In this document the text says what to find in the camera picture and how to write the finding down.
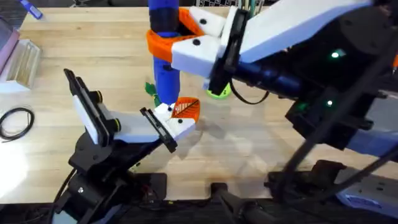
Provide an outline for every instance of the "blue cylinder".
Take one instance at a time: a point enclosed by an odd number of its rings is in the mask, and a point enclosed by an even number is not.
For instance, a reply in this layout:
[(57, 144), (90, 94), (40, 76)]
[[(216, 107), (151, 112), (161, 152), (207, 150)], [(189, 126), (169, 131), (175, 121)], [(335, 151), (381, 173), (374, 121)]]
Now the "blue cylinder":
[[(176, 37), (179, 0), (148, 0), (150, 28), (161, 37)], [(180, 71), (154, 57), (156, 91), (162, 103), (175, 103), (180, 94)]]

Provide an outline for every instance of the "black cable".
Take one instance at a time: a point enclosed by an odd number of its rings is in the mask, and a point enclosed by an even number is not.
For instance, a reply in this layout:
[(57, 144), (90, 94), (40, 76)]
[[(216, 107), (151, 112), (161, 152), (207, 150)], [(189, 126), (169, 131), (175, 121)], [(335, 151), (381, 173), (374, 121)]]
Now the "black cable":
[(69, 180), (72, 178), (72, 176), (75, 174), (75, 172), (76, 172), (76, 169), (73, 168), (70, 171), (68, 177), (63, 181), (60, 189), (58, 190), (58, 193), (57, 193), (57, 195), (55, 196), (55, 199), (54, 199), (54, 203), (51, 205), (50, 213), (49, 213), (49, 215), (47, 217), (47, 224), (52, 224), (52, 217), (54, 216), (54, 213), (55, 213), (55, 202), (57, 202), (57, 200), (61, 197), (61, 194), (62, 194), (63, 190), (65, 190), (65, 187), (67, 186)]
[(398, 144), (393, 147), (389, 152), (385, 153), (382, 157), (378, 160), (372, 162), (370, 165), (365, 167), (363, 170), (357, 172), (356, 174), (352, 175), (349, 179), (345, 180), (344, 182), (334, 185), (329, 189), (326, 189), (322, 193), (312, 197), (312, 198), (304, 198), (294, 200), (289, 203), (289, 205), (297, 205), (302, 203), (312, 203), (312, 202), (319, 202), (325, 200), (331, 196), (334, 196), (338, 192), (348, 188), (349, 186), (361, 181), (362, 178), (368, 176), (369, 174), (373, 173), (375, 170), (383, 166), (386, 162), (390, 161), (395, 156), (398, 156)]
[(366, 69), (364, 75), (341, 97), (340, 103), (337, 104), (336, 109), (332, 112), (327, 119), (324, 119), (321, 124), (309, 135), (304, 143), (293, 154), (292, 158), (288, 161), (283, 169), (283, 175), (278, 180), (275, 188), (276, 200), (284, 201), (285, 186), (290, 184), (293, 178), (294, 171), (299, 164), (304, 160), (307, 154), (314, 148), (318, 142), (328, 133), (333, 124), (338, 121), (355, 103), (355, 101), (362, 95), (374, 78), (379, 75), (384, 68), (391, 64), (393, 58), (396, 56), (398, 49), (398, 32), (392, 35), (390, 44), (386, 45), (382, 56), (374, 62), (369, 68)]
[(264, 100), (266, 100), (266, 98), (268, 98), (268, 96), (269, 96), (269, 92), (266, 91), (266, 94), (261, 98), (260, 101), (255, 102), (255, 103), (252, 103), (252, 102), (249, 102), (249, 101), (247, 101), (246, 99), (244, 99), (243, 96), (241, 96), (241, 95), (238, 93), (238, 91), (236, 91), (232, 79), (229, 81), (229, 85), (230, 85), (231, 90), (232, 90), (232, 92), (234, 93), (234, 95), (235, 95), (238, 99), (240, 99), (243, 103), (246, 103), (246, 104), (249, 104), (249, 105), (257, 105), (257, 104), (259, 104), (259, 103), (262, 103), (262, 102), (263, 102)]
[[(7, 135), (6, 134), (7, 131), (5, 131), (3, 129), (2, 123), (10, 115), (12, 115), (12, 114), (14, 114), (16, 112), (20, 112), (20, 111), (26, 112), (28, 114), (28, 124), (27, 124), (26, 128), (24, 130), (22, 130), (18, 134)], [(25, 136), (26, 133), (28, 133), (30, 131), (30, 129), (33, 127), (34, 121), (35, 121), (35, 114), (33, 113), (33, 111), (31, 111), (31, 110), (29, 110), (27, 108), (18, 107), (18, 108), (14, 108), (14, 109), (9, 110), (0, 118), (0, 138), (6, 140), (5, 142), (11, 142), (11, 141), (14, 141), (16, 139), (19, 139), (19, 138)]]
[(43, 214), (41, 214), (35, 218), (31, 218), (30, 220), (25, 220), (25, 221), (17, 222), (17, 223), (4, 223), (4, 224), (26, 224), (26, 223), (34, 222), (34, 221), (40, 220), (41, 218), (45, 217), (48, 214), (48, 212), (49, 211), (46, 211)]

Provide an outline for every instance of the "coiled black cable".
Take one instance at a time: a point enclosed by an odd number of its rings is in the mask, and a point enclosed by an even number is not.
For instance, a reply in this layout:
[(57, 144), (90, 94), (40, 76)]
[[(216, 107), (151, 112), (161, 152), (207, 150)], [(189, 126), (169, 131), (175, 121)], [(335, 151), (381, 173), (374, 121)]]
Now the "coiled black cable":
[[(20, 111), (26, 112), (28, 114), (28, 124), (27, 124), (26, 128), (24, 130), (22, 130), (18, 134), (7, 135), (6, 131), (2, 127), (2, 123), (10, 115), (12, 115), (12, 114), (14, 114), (16, 112), (20, 112)], [(34, 121), (35, 121), (35, 114), (33, 113), (33, 111), (31, 111), (31, 110), (29, 110), (27, 108), (18, 107), (18, 108), (14, 108), (14, 109), (9, 110), (0, 118), (0, 138), (6, 140), (5, 142), (11, 142), (11, 141), (14, 141), (16, 139), (19, 139), (19, 138), (25, 136), (26, 133), (28, 133), (30, 131), (30, 129), (33, 127)]]

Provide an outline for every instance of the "black clamp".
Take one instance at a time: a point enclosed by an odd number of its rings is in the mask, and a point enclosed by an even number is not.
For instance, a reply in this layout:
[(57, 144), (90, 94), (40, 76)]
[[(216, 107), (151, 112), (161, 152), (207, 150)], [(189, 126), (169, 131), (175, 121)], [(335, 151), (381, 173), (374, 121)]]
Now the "black clamp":
[(142, 108), (140, 112), (148, 119), (150, 124), (159, 133), (159, 138), (165, 144), (167, 149), (171, 153), (175, 152), (177, 143), (175, 142), (174, 138), (170, 135), (170, 133), (167, 131), (167, 129), (163, 126), (163, 124), (156, 118), (154, 113), (151, 110), (147, 110), (147, 108)]
[(70, 93), (77, 96), (98, 133), (98, 144), (102, 147), (110, 145), (114, 134), (122, 129), (117, 118), (106, 119), (98, 104), (103, 102), (100, 91), (89, 91), (80, 77), (76, 77), (73, 71), (64, 69), (69, 81)]
[(212, 94), (220, 95), (238, 69), (239, 51), (248, 20), (247, 11), (236, 11), (224, 56), (216, 61), (210, 74), (209, 90)]

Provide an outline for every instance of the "wooden table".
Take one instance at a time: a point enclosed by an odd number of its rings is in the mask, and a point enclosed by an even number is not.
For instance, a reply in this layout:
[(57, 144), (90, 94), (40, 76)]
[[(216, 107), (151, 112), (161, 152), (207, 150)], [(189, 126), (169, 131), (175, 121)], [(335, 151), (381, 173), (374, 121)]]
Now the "wooden table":
[[(51, 202), (72, 169), (68, 159), (84, 127), (73, 108), (64, 68), (83, 77), (91, 90), (101, 90), (110, 110), (138, 113), (152, 108), (144, 91), (153, 80), (152, 57), (145, 41), (147, 8), (47, 8), (44, 21), (27, 16), (22, 38), (42, 50), (34, 89), (0, 95), (0, 111), (30, 105), (34, 127), (20, 140), (0, 144), (0, 203)], [(228, 9), (209, 9), (224, 16)], [(170, 154), (164, 146), (147, 157), (139, 172), (166, 172), (168, 199), (206, 198), (212, 182), (226, 182), (242, 197), (268, 197), (262, 186), (269, 171), (280, 170), (303, 139), (284, 118), (289, 100), (275, 96), (249, 106), (230, 96), (213, 100), (202, 89), (202, 79), (181, 75), (180, 96), (201, 100), (197, 130), (178, 142)], [(249, 100), (263, 91), (244, 84), (237, 88)], [(24, 116), (13, 125), (25, 124)], [(374, 158), (351, 151), (318, 146), (302, 163), (310, 168), (318, 159), (363, 167)], [(398, 166), (388, 164), (378, 173), (398, 178)]]

